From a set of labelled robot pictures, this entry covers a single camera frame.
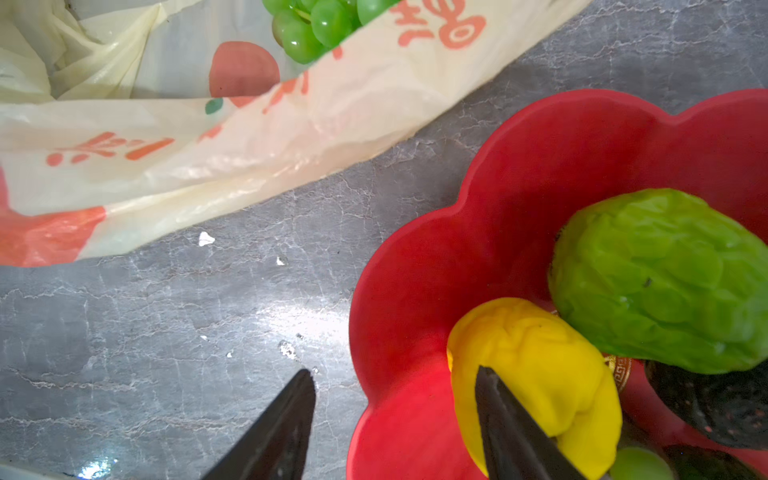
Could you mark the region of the red flower-shaped plastic bowl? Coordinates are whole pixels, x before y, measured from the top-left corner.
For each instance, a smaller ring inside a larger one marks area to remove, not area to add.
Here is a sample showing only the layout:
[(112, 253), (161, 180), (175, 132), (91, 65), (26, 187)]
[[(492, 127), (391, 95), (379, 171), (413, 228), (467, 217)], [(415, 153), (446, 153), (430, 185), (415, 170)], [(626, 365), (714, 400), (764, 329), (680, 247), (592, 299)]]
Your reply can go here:
[(500, 297), (550, 308), (557, 232), (579, 209), (644, 188), (706, 200), (767, 234), (767, 93), (723, 94), (678, 115), (610, 90), (526, 107), (481, 147), (457, 202), (376, 251), (355, 289), (349, 343), (368, 405), (350, 479), (477, 479), (455, 418), (446, 344)]

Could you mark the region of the dark green fake fruit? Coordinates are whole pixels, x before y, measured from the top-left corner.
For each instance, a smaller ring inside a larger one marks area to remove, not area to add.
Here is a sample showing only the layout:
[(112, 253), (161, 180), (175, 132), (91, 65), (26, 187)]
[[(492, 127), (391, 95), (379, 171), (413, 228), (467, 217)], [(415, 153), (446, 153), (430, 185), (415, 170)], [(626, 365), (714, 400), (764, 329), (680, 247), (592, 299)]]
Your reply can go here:
[(663, 448), (680, 480), (766, 480), (767, 477), (736, 457), (690, 445)]

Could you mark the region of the dark brown fake fruit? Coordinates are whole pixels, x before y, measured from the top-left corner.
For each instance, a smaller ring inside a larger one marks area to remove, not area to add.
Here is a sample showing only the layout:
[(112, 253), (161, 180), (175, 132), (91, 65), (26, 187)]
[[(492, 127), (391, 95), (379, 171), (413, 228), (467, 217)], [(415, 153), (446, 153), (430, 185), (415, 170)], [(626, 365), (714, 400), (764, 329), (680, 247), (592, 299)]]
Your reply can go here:
[(647, 362), (646, 378), (664, 405), (708, 439), (726, 447), (767, 448), (767, 363), (704, 375)]

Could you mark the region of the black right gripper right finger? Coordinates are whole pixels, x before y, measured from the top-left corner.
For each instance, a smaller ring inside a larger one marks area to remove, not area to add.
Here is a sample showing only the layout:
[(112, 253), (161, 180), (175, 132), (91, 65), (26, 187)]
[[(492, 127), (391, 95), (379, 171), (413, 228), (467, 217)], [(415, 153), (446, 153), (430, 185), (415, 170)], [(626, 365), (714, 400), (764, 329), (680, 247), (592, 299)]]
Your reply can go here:
[(584, 480), (493, 369), (478, 368), (475, 398), (490, 479)]

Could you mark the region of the pale yellow plastic bag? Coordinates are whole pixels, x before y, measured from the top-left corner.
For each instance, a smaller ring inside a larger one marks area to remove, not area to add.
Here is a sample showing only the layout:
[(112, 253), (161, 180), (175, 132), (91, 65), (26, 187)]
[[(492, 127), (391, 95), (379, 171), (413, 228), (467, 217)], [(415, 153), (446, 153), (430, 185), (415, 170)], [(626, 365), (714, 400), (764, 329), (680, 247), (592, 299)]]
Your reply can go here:
[(262, 1), (5, 1), (1, 262), (123, 254), (375, 157), (584, 8), (398, 1), (303, 65)]

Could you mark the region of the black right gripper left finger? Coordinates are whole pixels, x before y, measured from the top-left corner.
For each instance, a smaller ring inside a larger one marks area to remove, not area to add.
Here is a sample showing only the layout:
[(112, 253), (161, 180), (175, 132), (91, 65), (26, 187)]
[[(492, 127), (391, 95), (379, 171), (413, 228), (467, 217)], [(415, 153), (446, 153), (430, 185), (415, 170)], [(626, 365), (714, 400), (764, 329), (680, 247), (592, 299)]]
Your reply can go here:
[(299, 370), (238, 442), (202, 478), (300, 480), (316, 405), (314, 379)]

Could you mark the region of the yellow fake lemon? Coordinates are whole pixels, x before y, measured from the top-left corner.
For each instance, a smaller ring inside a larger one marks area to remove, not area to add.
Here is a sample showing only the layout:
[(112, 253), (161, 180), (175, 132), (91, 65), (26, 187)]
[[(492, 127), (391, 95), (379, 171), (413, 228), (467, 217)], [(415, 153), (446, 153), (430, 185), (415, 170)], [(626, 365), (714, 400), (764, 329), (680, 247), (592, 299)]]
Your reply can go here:
[(561, 453), (588, 479), (613, 465), (622, 411), (601, 352), (560, 317), (518, 298), (471, 310), (453, 327), (447, 358), (465, 447), (487, 469), (475, 398), (480, 367), (493, 369)]

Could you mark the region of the bright green fake fruit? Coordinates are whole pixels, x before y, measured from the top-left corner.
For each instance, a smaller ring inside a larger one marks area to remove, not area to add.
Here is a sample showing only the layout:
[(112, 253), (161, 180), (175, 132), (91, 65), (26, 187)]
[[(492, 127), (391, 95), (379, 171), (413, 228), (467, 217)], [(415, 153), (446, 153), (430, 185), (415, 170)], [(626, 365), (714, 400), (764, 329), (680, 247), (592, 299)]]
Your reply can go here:
[(559, 315), (603, 352), (699, 374), (767, 357), (767, 247), (704, 200), (646, 189), (577, 211), (556, 237)]

